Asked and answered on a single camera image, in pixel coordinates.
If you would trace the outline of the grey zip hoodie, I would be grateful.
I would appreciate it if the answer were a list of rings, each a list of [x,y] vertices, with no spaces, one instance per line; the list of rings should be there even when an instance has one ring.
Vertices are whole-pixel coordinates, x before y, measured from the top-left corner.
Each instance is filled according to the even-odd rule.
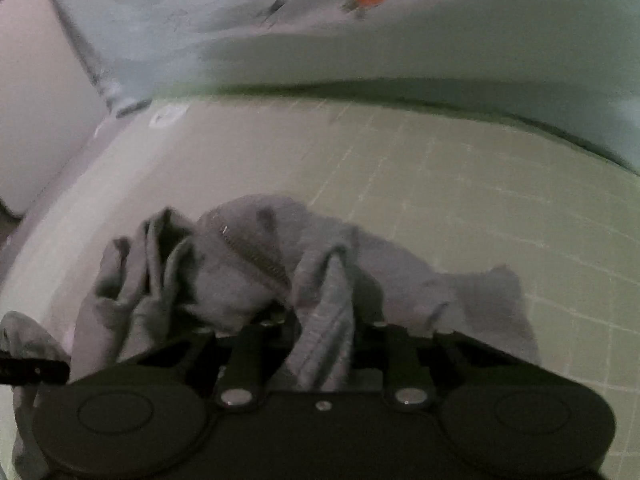
[[[417,337],[452,330],[538,363],[518,276],[506,266],[449,274],[360,226],[279,195],[249,195],[190,221],[167,209],[104,250],[64,347],[27,315],[1,322],[14,358],[66,362],[86,377],[196,326],[234,336],[260,318],[293,315],[282,386],[332,391],[348,381],[358,324]]]

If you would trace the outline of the green grid cutting mat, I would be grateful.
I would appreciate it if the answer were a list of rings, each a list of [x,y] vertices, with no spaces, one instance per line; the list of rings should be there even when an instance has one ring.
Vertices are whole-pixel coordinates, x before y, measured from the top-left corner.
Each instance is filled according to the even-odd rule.
[[[639,179],[535,129],[312,99],[158,102],[102,127],[88,166],[14,235],[1,307],[70,328],[107,243],[165,207],[190,218],[292,196],[444,272],[506,264],[542,362],[599,391],[617,432],[603,469],[639,474]]]

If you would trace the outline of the white panel board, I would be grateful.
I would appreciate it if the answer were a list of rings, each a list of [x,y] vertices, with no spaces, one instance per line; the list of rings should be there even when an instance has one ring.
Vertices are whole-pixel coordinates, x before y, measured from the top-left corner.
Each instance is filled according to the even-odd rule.
[[[24,214],[106,116],[50,0],[1,0],[1,199]]]

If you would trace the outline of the light blue carrot-print sheet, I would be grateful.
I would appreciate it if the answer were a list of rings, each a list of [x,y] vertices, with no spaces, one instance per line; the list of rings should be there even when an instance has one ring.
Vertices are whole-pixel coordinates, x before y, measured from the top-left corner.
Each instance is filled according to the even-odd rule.
[[[639,0],[53,0],[112,110],[309,87],[491,110],[639,166]]]

